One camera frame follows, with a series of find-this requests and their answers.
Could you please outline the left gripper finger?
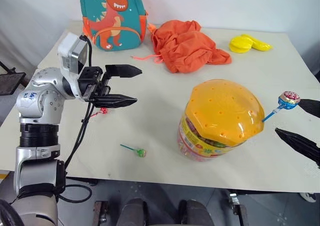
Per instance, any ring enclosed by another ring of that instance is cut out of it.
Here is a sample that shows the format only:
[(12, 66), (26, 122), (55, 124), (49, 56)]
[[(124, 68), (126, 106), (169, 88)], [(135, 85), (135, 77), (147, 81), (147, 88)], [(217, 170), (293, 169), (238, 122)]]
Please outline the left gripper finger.
[(122, 94), (107, 94), (93, 98), (93, 105), (96, 108), (123, 108), (136, 103), (138, 100)]
[(110, 79), (112, 77), (133, 78), (142, 74), (142, 70), (130, 64), (105, 65), (105, 73)]

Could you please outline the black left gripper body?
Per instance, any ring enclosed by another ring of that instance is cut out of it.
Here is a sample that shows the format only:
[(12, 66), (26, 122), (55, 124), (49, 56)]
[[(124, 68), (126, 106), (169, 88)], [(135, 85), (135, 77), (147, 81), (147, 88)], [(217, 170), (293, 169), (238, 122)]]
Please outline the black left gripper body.
[(109, 75), (98, 66), (86, 66), (77, 80), (81, 98), (85, 102), (93, 102), (96, 98), (106, 97), (111, 88), (108, 86)]

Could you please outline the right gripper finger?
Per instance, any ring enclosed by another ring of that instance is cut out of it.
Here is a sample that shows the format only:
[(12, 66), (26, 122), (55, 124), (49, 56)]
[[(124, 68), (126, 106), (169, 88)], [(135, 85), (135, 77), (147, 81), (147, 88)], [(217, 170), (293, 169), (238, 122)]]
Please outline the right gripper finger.
[(292, 149), (315, 162), (318, 167), (320, 166), (320, 148), (315, 142), (280, 128), (275, 128), (275, 132)]
[(320, 101), (313, 99), (301, 99), (298, 105), (308, 114), (320, 118)]

